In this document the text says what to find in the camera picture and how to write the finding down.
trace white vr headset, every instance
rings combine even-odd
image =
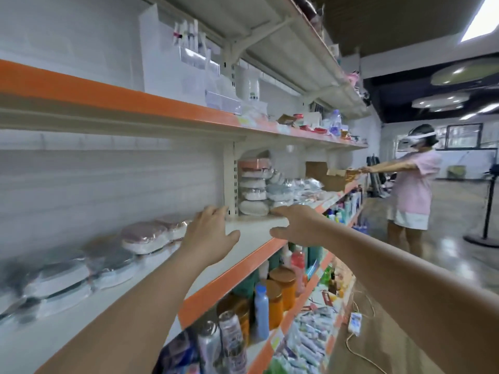
[[[405,149],[408,147],[414,147],[415,145],[420,143],[422,139],[427,138],[427,137],[432,137],[436,134],[437,133],[435,131],[433,131],[433,132],[428,132],[428,133],[424,133],[421,135],[408,135],[408,136],[403,137],[399,140],[398,148]]]

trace cord on floor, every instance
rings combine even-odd
[[[353,302],[353,306],[355,307],[356,309],[356,312],[359,312],[359,306],[357,305],[357,303],[355,303],[355,301],[353,300],[353,296],[355,293],[361,293],[361,294],[364,294],[362,293],[361,291],[354,291],[353,294],[352,294],[352,302]],[[374,310],[374,306],[371,302],[371,300],[369,299],[369,297],[365,294],[367,300],[369,301],[369,304],[371,305],[371,310],[373,311],[373,315],[372,316],[367,316],[367,315],[364,315],[362,314],[362,317],[363,318],[366,318],[366,319],[373,319],[375,316],[376,316],[376,311]],[[352,349],[350,349],[350,346],[348,346],[348,341],[352,338],[353,336],[353,333],[350,334],[350,336],[348,336],[348,338],[346,339],[346,349],[348,349],[350,351],[350,353],[352,353],[353,355],[357,356],[357,357],[360,357],[364,360],[366,360],[367,362],[369,362],[371,365],[374,365],[379,371],[381,371],[383,374],[388,374],[386,371],[384,371],[382,368],[380,368],[378,365],[376,365],[374,362],[372,362],[369,358],[366,358],[364,357],[363,355],[360,355],[359,353],[356,353],[354,352]]]

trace person's arm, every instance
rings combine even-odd
[[[225,235],[227,207],[206,207],[189,224],[180,248],[114,302],[35,374],[152,372],[168,331],[196,277],[224,258],[239,231]]]
[[[415,170],[418,166],[415,162],[411,160],[400,161],[394,160],[391,162],[380,163],[373,166],[363,166],[360,171],[363,173],[390,173],[390,172],[402,172],[405,170]]]
[[[302,205],[272,211],[290,221],[271,235],[323,246],[340,258],[385,311],[448,374],[499,372],[499,297],[451,272],[334,223]]]

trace white shorts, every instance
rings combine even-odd
[[[397,210],[396,207],[391,205],[388,206],[387,214],[388,220],[391,220],[396,225],[399,225],[401,227],[421,230],[428,229],[428,220],[430,219],[429,215],[400,211]]]

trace box on top shelf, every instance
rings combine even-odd
[[[325,162],[306,162],[305,176],[324,184],[326,191],[345,191],[347,183],[355,180],[356,170],[328,169]]]

